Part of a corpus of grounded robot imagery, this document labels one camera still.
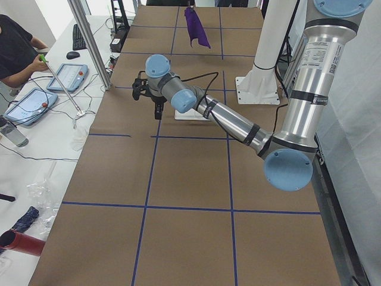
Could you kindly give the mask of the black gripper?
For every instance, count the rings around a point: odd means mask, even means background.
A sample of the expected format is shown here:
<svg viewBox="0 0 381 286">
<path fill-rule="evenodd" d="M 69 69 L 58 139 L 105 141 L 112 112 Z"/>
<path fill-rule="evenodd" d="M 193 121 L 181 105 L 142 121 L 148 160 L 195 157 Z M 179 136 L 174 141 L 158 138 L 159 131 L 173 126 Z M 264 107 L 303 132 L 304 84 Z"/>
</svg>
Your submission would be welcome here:
<svg viewBox="0 0 381 286">
<path fill-rule="evenodd" d="M 191 11 L 194 10 L 195 0 L 189 0 L 189 8 Z M 167 101 L 163 96 L 154 95 L 148 85 L 148 80 L 141 78 L 141 74 L 144 73 L 143 70 L 139 71 L 138 77 L 133 82 L 132 97 L 135 101 L 138 101 L 140 96 L 145 96 L 151 98 L 155 103 L 154 116 L 156 120 L 161 120 L 163 115 L 163 104 Z"/>
</svg>

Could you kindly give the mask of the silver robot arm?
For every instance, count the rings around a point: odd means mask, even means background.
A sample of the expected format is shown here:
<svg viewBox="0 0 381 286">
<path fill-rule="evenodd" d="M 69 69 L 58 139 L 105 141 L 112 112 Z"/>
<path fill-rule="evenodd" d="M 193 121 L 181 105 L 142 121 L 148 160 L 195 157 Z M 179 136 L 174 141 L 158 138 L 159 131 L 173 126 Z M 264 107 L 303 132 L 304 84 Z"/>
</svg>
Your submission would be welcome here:
<svg viewBox="0 0 381 286">
<path fill-rule="evenodd" d="M 170 61 L 161 54 L 148 57 L 147 79 L 133 83 L 133 98 L 150 97 L 155 103 L 155 118 L 161 119 L 168 101 L 178 113 L 193 109 L 206 120 L 219 125 L 240 143 L 253 148 L 264 160 L 266 179 L 276 188 L 297 191 L 313 175 L 314 140 L 345 44 L 357 35 L 363 14 L 372 1 L 308 1 L 304 36 L 307 44 L 296 67 L 299 72 L 288 96 L 288 110 L 278 132 L 267 132 L 244 116 L 191 86 L 171 71 Z M 280 15 L 279 32 L 275 19 Z M 276 63 L 287 23 L 297 1 L 273 1 L 267 8 L 252 70 L 236 77 L 239 104 L 279 104 L 276 94 Z"/>
</svg>

